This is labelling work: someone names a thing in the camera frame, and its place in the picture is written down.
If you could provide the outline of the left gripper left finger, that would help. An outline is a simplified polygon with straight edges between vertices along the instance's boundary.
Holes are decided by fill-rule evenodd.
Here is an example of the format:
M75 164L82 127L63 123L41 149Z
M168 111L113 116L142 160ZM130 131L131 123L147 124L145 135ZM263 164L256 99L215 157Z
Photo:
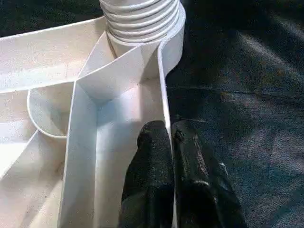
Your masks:
M174 202L171 145L163 121L147 122L123 186L118 227L170 228Z

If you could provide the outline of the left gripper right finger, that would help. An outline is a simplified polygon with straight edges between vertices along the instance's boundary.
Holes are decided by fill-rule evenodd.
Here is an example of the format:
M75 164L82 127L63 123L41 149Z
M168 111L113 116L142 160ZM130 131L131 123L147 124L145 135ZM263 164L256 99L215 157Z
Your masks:
M178 227L247 227L225 166L216 159L192 121L172 125L172 144Z

